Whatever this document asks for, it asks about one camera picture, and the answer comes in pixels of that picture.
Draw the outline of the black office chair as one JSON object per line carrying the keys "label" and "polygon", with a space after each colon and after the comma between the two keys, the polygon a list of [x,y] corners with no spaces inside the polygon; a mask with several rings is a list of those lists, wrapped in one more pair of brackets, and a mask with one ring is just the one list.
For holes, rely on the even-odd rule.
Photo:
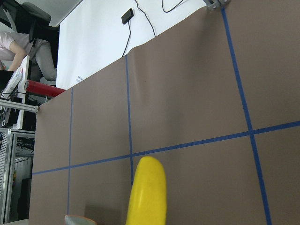
{"label": "black office chair", "polygon": [[14,32],[29,35],[29,41],[46,40],[51,45],[52,59],[55,66],[58,60],[59,26],[50,26],[51,16],[30,2],[23,4],[15,0],[0,2],[0,22]]}

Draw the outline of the small black device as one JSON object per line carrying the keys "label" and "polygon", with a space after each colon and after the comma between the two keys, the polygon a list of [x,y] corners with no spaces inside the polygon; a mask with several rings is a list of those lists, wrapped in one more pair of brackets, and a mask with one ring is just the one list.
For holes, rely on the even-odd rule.
{"label": "small black device", "polygon": [[122,24],[126,24],[131,18],[133,18],[134,12],[133,9],[130,8],[122,17]]}

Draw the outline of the seated person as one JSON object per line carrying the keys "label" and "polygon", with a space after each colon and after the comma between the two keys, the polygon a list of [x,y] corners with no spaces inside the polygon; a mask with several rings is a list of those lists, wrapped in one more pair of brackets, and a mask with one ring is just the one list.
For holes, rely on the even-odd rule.
{"label": "seated person", "polygon": [[0,32],[0,61],[10,61],[9,71],[16,71],[23,59],[29,57],[37,68],[32,79],[39,81],[43,76],[48,81],[55,81],[57,68],[54,65],[51,44],[42,39],[29,41],[29,34],[11,31]]}

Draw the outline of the yellow banana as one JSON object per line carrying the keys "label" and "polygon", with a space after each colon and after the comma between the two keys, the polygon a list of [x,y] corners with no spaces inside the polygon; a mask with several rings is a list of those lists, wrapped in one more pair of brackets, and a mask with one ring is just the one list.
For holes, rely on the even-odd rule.
{"label": "yellow banana", "polygon": [[165,225],[167,185],[162,164],[154,157],[142,157],[137,165],[130,194],[127,225]]}

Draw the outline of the aluminium frame post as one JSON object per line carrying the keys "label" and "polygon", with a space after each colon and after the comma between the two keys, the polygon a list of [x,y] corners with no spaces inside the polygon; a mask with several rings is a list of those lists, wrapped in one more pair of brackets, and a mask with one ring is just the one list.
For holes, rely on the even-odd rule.
{"label": "aluminium frame post", "polygon": [[231,0],[203,0],[209,11],[215,11],[227,5]]}
{"label": "aluminium frame post", "polygon": [[17,109],[17,110],[28,111],[28,112],[32,112],[32,113],[38,112],[38,106],[27,105],[27,104],[17,103],[17,102],[3,100],[3,99],[0,100],[0,106],[6,107],[6,108]]}

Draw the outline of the red bottle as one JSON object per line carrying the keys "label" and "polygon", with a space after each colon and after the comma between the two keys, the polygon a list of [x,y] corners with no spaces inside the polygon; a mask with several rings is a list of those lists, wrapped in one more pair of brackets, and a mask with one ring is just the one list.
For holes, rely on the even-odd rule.
{"label": "red bottle", "polygon": [[27,92],[50,97],[56,97],[66,91],[65,89],[57,88],[32,80],[27,80],[24,87]]}

